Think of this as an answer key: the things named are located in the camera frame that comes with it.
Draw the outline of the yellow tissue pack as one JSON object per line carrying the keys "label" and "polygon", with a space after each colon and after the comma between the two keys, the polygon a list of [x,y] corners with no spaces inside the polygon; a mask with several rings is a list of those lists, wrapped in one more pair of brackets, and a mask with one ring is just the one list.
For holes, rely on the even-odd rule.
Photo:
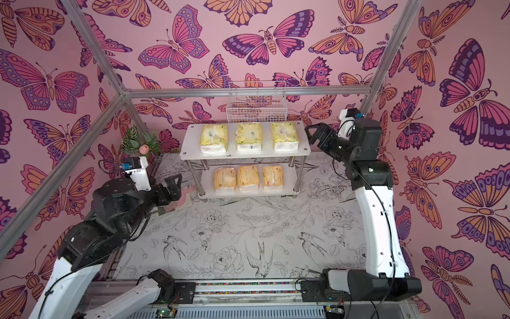
{"label": "yellow tissue pack", "polygon": [[262,124],[259,122],[240,123],[236,129],[238,152],[259,152],[262,150]]}
{"label": "yellow tissue pack", "polygon": [[275,152],[294,152],[300,139],[294,122],[272,122],[271,133]]}
{"label": "yellow tissue pack", "polygon": [[205,124],[201,131],[200,149],[203,154],[225,154],[228,149],[228,126]]}

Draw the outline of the orange tissue pack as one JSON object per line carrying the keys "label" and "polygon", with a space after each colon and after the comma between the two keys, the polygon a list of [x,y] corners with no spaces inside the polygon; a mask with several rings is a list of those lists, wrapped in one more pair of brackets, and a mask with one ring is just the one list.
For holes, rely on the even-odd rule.
{"label": "orange tissue pack", "polygon": [[217,193],[232,193],[236,190],[236,169],[220,167],[213,174],[213,188]]}
{"label": "orange tissue pack", "polygon": [[239,166],[237,173],[237,186],[240,191],[257,190],[260,184],[258,166]]}
{"label": "orange tissue pack", "polygon": [[263,188],[265,190],[281,190],[284,187],[284,171],[282,166],[264,166]]}

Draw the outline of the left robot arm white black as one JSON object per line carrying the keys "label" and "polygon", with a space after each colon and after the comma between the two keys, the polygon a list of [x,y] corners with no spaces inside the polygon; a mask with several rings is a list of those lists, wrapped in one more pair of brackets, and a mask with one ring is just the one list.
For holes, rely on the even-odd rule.
{"label": "left robot arm white black", "polygon": [[158,299],[171,298],[175,281],[158,269],[131,291],[102,307],[77,312],[89,284],[108,259],[141,237],[156,207],[165,207],[181,198],[180,174],[166,178],[164,183],[146,177],[146,173],[131,173],[94,191],[94,209],[63,239],[51,278],[31,318],[121,318]]}

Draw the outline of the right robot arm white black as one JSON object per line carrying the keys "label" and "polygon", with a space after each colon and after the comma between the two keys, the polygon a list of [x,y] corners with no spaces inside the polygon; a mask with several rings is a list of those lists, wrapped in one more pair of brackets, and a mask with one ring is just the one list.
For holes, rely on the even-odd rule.
{"label": "right robot arm white black", "polygon": [[377,158],[382,128],[376,120],[350,120],[346,133],[325,123],[306,126],[309,144],[345,166],[359,204],[366,241],[365,269],[325,269],[329,291],[346,292],[354,301],[401,301],[422,292],[411,275],[399,243],[389,165]]}

